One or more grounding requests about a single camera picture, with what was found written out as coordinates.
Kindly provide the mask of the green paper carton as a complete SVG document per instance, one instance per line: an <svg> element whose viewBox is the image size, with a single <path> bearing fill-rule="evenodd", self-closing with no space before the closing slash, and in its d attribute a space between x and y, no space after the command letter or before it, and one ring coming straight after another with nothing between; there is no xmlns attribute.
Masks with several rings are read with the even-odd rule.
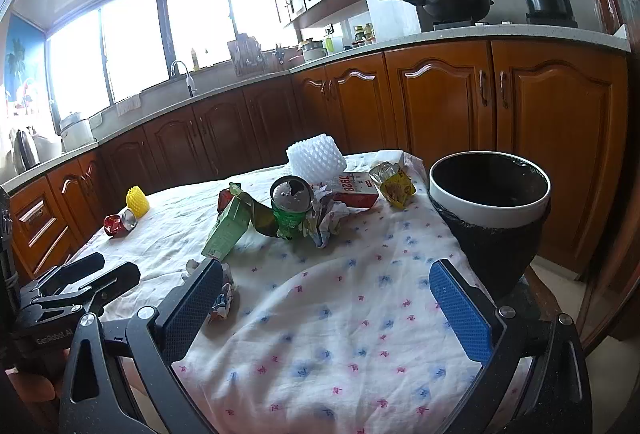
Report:
<svg viewBox="0 0 640 434"><path fill-rule="evenodd" d="M219 214L201 252L206 258L223 261L242 238L250 222L250 210L238 197L233 196Z"/></svg>

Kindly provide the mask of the green drink can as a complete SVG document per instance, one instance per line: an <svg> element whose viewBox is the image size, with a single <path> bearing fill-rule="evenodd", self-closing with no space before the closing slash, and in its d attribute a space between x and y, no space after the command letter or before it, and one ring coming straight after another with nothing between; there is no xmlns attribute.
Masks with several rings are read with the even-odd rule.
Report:
<svg viewBox="0 0 640 434"><path fill-rule="evenodd" d="M270 188L270 200L278 236L286 240L297 237L314 200L306 180L294 175L278 178Z"/></svg>

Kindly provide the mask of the white paper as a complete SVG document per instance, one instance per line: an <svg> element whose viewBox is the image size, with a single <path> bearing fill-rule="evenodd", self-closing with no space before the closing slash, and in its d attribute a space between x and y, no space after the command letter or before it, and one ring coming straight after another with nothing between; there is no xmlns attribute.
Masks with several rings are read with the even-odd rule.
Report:
<svg viewBox="0 0 640 434"><path fill-rule="evenodd" d="M302 224L303 236L311 238L314 245L325 248L332 236L340 233L341 222L349 217L349 208L334 198L334 192L326 185L312 185L311 207Z"/></svg>

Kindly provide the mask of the yellow snack wrapper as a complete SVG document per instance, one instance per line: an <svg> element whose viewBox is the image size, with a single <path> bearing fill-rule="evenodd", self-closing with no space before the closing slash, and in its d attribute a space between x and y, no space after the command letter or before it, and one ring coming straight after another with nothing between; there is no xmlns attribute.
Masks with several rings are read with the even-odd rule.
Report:
<svg viewBox="0 0 640 434"><path fill-rule="evenodd" d="M385 200L398 210L405 209L416 193L416 187L398 163L379 163L370 169L369 175Z"/></svg>

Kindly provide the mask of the black white trash bin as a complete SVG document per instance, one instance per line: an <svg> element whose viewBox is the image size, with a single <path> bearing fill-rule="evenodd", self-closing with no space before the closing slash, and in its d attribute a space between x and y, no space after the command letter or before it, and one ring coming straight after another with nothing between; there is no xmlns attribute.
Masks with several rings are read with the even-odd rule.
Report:
<svg viewBox="0 0 640 434"><path fill-rule="evenodd" d="M462 151L432 164L432 206L494 300L513 290L536 256L551 189L540 166L506 152Z"/></svg>

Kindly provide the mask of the brown lower kitchen cabinets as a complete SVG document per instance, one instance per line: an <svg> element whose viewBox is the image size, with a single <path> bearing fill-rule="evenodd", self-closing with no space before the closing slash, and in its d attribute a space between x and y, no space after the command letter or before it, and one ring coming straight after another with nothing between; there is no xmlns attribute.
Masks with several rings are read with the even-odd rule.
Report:
<svg viewBox="0 0 640 434"><path fill-rule="evenodd" d="M68 261L126 191L282 164L296 140L345 154L401 149L431 165L485 149L540 165L552 210L540 254L583 272L608 220L627 134L627 56L553 40L462 40L383 50L190 102L11 190L12 249L32 279Z"/></svg>

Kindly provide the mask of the red crushed can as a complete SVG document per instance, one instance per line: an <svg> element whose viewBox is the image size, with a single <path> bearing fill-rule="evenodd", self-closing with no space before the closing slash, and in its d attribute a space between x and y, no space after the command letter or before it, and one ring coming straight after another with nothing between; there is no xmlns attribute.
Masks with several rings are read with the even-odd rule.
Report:
<svg viewBox="0 0 640 434"><path fill-rule="evenodd" d="M109 237L123 237L137 227L138 220L129 208L122 209L117 214L111 214L104 217L104 232Z"/></svg>

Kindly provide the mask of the small crumpled wrapper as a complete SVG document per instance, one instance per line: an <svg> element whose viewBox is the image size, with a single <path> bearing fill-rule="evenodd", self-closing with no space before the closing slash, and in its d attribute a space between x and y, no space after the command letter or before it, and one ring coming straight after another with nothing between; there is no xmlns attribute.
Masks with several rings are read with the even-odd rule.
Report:
<svg viewBox="0 0 640 434"><path fill-rule="evenodd" d="M232 278L231 268L228 263L222 263L222 286L219 295L216 297L212 309L208 314L208 321L226 320L230 313L235 283ZM200 262L190 258L186 262L186 272L182 275L183 280L187 280L200 267Z"/></svg>

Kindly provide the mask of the white rice cooker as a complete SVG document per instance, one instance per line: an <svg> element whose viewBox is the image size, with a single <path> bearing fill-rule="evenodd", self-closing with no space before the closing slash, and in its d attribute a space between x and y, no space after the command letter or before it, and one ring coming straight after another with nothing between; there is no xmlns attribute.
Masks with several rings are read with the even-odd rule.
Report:
<svg viewBox="0 0 640 434"><path fill-rule="evenodd" d="M80 112L73 112L60 123L60 136L65 152L71 152L94 142L94 136L88 118Z"/></svg>

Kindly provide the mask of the floral white tablecloth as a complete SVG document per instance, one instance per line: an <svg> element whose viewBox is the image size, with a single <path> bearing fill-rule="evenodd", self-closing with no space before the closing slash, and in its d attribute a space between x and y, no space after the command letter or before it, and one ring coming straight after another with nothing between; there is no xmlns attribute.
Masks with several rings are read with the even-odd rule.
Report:
<svg viewBox="0 0 640 434"><path fill-rule="evenodd" d="M230 314L198 332L175 373L221 433L433 433L474 382L430 290L446 258L476 276L428 198L422 162L400 150L353 154L366 172L401 165L408 208L378 199L324 248L249 230L227 261Z"/></svg>

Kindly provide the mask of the chrome sink faucet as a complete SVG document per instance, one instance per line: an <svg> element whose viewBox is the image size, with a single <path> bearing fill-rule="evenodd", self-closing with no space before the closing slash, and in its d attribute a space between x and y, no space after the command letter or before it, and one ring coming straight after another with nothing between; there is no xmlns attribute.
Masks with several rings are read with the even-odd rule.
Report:
<svg viewBox="0 0 640 434"><path fill-rule="evenodd" d="M195 86L194 77L192 73L189 71L189 68L186 64L179 59L174 60L169 67L169 75L172 78L176 78L177 76L183 76L184 82L186 82L186 89L188 90L189 96L193 98L196 94L198 94L198 90Z"/></svg>

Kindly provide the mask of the white foam fruit net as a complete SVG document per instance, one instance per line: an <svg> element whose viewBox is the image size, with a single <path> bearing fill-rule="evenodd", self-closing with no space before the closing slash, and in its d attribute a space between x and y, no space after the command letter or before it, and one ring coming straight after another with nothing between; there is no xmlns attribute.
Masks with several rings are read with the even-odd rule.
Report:
<svg viewBox="0 0 640 434"><path fill-rule="evenodd" d="M346 171L347 163L332 136L316 135L286 150L293 175L310 184L324 183Z"/></svg>

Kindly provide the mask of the red white milk carton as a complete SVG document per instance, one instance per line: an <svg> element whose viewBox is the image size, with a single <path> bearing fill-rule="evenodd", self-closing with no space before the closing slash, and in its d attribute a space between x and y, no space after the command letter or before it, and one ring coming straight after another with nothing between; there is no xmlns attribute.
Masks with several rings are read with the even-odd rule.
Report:
<svg viewBox="0 0 640 434"><path fill-rule="evenodd" d="M378 190L369 173L344 172L331 180L334 199L349 208L371 209L378 200Z"/></svg>

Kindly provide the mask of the knife block with utensils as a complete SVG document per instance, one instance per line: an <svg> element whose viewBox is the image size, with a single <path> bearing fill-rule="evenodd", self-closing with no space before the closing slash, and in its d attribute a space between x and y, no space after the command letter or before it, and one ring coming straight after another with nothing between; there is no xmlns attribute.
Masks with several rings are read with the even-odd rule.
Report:
<svg viewBox="0 0 640 434"><path fill-rule="evenodd" d="M235 74L239 78L266 70L262 48L256 38L239 33L234 41L227 43L227 46Z"/></svg>

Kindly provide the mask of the condiment jars on counter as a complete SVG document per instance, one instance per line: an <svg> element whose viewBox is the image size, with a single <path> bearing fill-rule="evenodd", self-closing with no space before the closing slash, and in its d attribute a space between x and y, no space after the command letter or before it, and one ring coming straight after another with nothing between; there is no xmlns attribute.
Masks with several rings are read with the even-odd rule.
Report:
<svg viewBox="0 0 640 434"><path fill-rule="evenodd" d="M375 43L375 34L373 26L370 22L366 24L358 24L354 27L354 39L352 40L352 46L361 47Z"/></svg>

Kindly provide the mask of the black wok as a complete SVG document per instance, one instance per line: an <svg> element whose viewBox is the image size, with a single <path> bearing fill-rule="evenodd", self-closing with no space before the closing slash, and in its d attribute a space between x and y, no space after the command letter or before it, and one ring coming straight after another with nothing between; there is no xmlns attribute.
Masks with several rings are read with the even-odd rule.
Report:
<svg viewBox="0 0 640 434"><path fill-rule="evenodd" d="M379 0L398 1L423 8L435 24L451 24L452 22L471 21L472 24L484 19L493 0Z"/></svg>

